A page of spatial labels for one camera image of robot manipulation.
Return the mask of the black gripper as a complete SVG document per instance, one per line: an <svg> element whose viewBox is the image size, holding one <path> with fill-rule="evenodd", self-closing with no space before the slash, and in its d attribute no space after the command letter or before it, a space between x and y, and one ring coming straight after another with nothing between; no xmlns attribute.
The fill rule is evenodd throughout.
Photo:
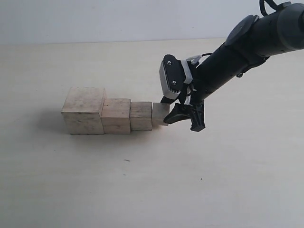
<svg viewBox="0 0 304 228"><path fill-rule="evenodd" d="M179 100L179 103L165 116L164 123L173 124L191 119L191 131L200 132L205 129L205 101L200 94L204 84L199 77L198 65L199 62L178 60L178 98L170 99L164 96L161 103L171 105L176 100Z"/></svg>

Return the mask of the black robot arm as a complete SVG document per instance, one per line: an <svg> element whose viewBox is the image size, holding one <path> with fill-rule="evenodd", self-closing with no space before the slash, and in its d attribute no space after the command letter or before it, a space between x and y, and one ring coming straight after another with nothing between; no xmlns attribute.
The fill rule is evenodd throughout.
<svg viewBox="0 0 304 228"><path fill-rule="evenodd" d="M304 48L304 6L301 3L262 0L261 15L248 15L212 53L185 60L167 54L159 75L163 98L173 105L164 124L191 121L191 130L205 128L205 99L234 77L242 77L271 56Z"/></svg>

